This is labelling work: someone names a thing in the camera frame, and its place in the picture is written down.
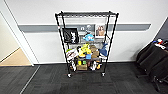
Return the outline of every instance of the toy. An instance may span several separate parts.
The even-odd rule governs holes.
[[[91,50],[89,49],[89,44],[83,44],[83,47],[79,48],[79,56],[85,57],[87,54],[91,54]]]
[[[81,61],[78,61],[78,65],[82,65],[82,62],[81,62]]]
[[[73,67],[74,71],[76,71],[76,65],[73,61],[72,61],[72,67]]]
[[[89,47],[90,47],[90,50],[91,50],[91,52],[92,52],[92,59],[93,58],[97,58],[98,56],[99,56],[99,51],[98,51],[98,48],[96,48],[96,46],[95,45],[89,45]]]
[[[85,65],[86,64],[86,61],[83,61],[83,65]]]
[[[107,43],[103,43],[102,49],[99,49],[99,52],[104,56],[107,56],[106,45],[107,45]]]
[[[78,54],[78,51],[76,49],[72,49],[72,50],[66,52],[67,60],[74,59],[78,55],[79,54]]]
[[[94,36],[92,34],[87,34],[85,37],[83,37],[86,41],[94,41]]]
[[[163,40],[162,39],[158,39],[158,44],[162,44]]]
[[[87,54],[86,59],[91,59],[91,54]]]
[[[94,70],[96,70],[96,67],[97,67],[97,63],[96,63],[96,61],[94,61],[94,62],[93,62],[93,66],[91,66],[90,69],[91,69],[92,71],[94,71]]]
[[[66,51],[66,52],[68,52],[68,51],[70,51],[70,50],[72,50],[72,49],[67,49],[67,51]]]
[[[100,69],[100,64],[97,65],[97,69]]]
[[[72,35],[72,43],[75,43],[75,40],[76,40],[76,37],[75,37],[75,33],[71,32],[71,35]]]

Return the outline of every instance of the cardboard box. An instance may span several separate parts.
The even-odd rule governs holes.
[[[77,70],[87,70],[87,64],[85,65],[76,65]]]

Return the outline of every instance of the black metal shelf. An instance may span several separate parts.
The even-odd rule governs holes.
[[[63,41],[63,35],[62,35],[62,31],[61,31],[61,28],[66,28],[66,25],[65,25],[65,17],[67,18],[78,18],[78,17],[107,17],[107,23],[106,23],[106,29],[105,29],[105,37],[103,39],[103,41],[101,42],[91,42],[91,43],[94,43],[94,44],[99,44],[99,43],[105,43],[106,42],[106,39],[109,38],[110,40],[110,43],[109,43],[109,48],[108,48],[108,51],[107,51],[107,58],[105,59],[105,64],[103,65],[103,72],[102,72],[102,76],[105,75],[105,69],[106,69],[106,65],[107,65],[107,61],[108,61],[108,58],[109,58],[109,53],[110,53],[110,49],[111,49],[111,44],[112,44],[112,40],[113,40],[113,35],[114,35],[114,31],[115,31],[115,28],[116,28],[116,24],[117,24],[117,19],[118,19],[118,15],[119,13],[113,13],[111,11],[109,12],[60,12],[58,14],[55,14],[55,18],[56,18],[56,21],[57,21],[57,26],[58,26],[58,30],[59,30],[59,34],[60,34],[60,38],[61,38],[61,42],[62,42],[62,47],[63,47],[63,51],[64,51],[64,56],[65,56],[65,59],[66,59],[66,63],[67,63],[67,68],[68,68],[68,77],[71,77],[71,72],[70,72],[70,67],[69,67],[69,62],[67,60],[67,57],[66,57],[66,52],[65,52],[65,43]],[[62,22],[63,22],[63,26],[61,27],[60,24],[59,24],[59,18],[62,18]],[[114,21],[114,24],[113,24],[113,28],[112,28],[112,34],[111,34],[111,37],[109,37],[107,35],[107,31],[108,31],[108,25],[109,25],[109,20],[110,20],[110,17],[115,17],[115,21]]]
[[[64,17],[107,17],[109,15],[117,15],[117,13],[109,12],[61,12],[58,16]]]

